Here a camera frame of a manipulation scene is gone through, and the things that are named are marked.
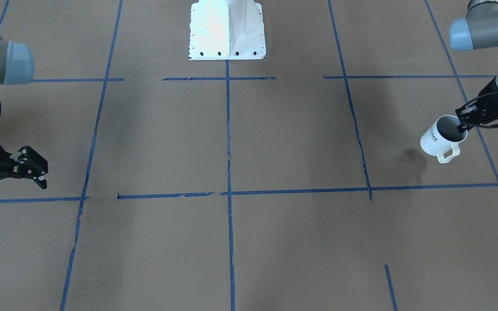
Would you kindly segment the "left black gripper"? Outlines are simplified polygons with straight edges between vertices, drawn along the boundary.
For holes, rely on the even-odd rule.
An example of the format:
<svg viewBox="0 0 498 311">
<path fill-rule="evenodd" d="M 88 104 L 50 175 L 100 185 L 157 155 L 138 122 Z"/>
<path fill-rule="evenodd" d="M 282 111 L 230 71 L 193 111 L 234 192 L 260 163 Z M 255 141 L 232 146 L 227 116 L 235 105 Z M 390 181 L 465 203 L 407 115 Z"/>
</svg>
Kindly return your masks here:
<svg viewBox="0 0 498 311">
<path fill-rule="evenodd" d="M 463 105 L 455 110 L 459 120 L 457 130 L 464 133 L 473 127 L 494 129 L 498 126 L 498 86 L 492 79 L 486 87 L 478 93 L 478 104 Z"/>
</svg>

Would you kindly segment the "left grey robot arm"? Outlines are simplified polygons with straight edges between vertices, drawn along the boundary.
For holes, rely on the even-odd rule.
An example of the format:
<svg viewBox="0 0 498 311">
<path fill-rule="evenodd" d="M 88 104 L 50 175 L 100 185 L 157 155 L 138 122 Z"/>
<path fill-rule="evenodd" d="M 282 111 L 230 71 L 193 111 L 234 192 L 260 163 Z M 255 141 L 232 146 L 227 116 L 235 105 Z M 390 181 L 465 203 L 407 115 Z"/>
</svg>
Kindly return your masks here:
<svg viewBox="0 0 498 311">
<path fill-rule="evenodd" d="M 455 51 L 498 47 L 498 0 L 469 1 L 466 16 L 451 24 L 449 43 Z M 455 114 L 461 133 L 474 127 L 498 130 L 498 75 Z"/>
</svg>

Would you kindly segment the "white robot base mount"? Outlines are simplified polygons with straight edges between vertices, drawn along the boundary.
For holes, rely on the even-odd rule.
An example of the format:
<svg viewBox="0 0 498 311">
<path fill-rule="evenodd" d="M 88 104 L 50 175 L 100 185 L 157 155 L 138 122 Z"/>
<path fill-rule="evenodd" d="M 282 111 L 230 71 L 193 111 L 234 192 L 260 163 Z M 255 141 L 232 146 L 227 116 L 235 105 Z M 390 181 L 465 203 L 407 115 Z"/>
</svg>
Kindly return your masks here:
<svg viewBox="0 0 498 311">
<path fill-rule="evenodd" d="M 254 0 L 198 0 L 190 7 L 190 60 L 265 59 L 265 24 Z"/>
</svg>

